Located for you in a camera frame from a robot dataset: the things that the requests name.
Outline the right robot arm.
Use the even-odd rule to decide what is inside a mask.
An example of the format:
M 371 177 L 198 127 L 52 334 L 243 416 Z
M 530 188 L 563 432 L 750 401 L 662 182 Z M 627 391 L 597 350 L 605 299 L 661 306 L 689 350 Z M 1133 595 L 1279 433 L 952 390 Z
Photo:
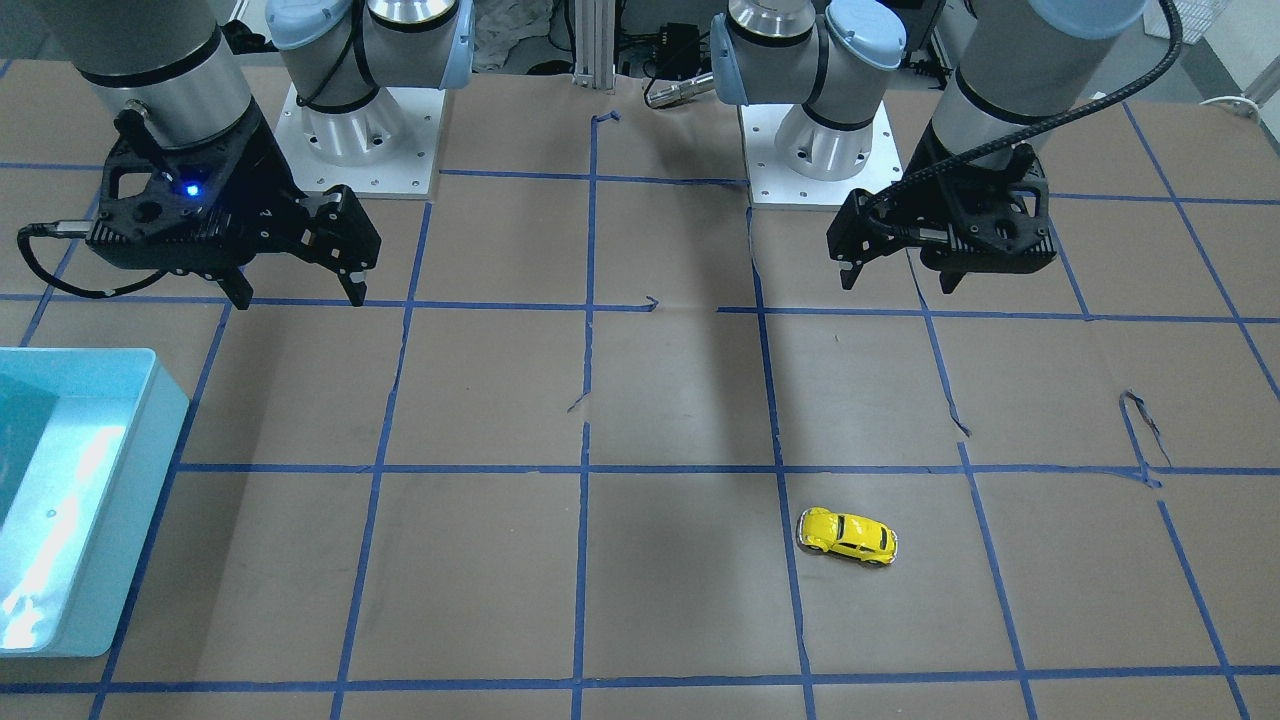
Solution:
M 82 299 L 198 275 L 246 309 L 243 268 L 289 254 L 332 272 L 351 305 L 381 238 L 357 193 L 294 181 L 237 58 L 278 53 L 303 137 L 358 167 L 408 142 L 393 88 L 467 85 L 470 1 L 270 1 L 270 37 L 219 23 L 205 1 L 35 1 L 32 9 L 113 115 L 97 215 L 32 223 L 15 245 L 47 286 Z

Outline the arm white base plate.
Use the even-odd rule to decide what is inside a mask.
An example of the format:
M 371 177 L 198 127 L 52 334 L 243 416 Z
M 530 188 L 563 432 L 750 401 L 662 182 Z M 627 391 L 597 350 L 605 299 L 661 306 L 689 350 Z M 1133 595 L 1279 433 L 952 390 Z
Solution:
M 856 188 L 877 193 L 902 177 L 887 108 L 855 131 L 818 124 L 799 105 L 739 108 L 751 206 L 835 211 Z
M 362 199 L 429 200 L 448 96 L 381 88 L 365 108 L 337 115 L 300 106 L 289 87 L 274 135 L 307 193 L 344 184 Z

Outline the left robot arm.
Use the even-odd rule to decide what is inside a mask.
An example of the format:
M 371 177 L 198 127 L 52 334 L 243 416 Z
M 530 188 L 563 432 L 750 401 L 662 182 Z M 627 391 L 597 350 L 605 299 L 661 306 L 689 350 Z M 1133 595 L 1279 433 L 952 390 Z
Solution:
M 842 287 L 868 263 L 915 249 L 941 290 L 965 275 L 1030 274 L 1059 255 L 1044 138 L 1140 92 L 1181 51 L 1181 23 L 1157 64 L 1082 102 L 1142 1 L 974 1 L 975 28 L 902 177 L 851 190 L 826 233 Z M 716 92 L 736 106 L 785 105 L 778 140 L 801 176 L 842 181 L 873 145 L 874 115 L 908 55 L 908 29 L 878 1 L 731 1 L 710 24 Z

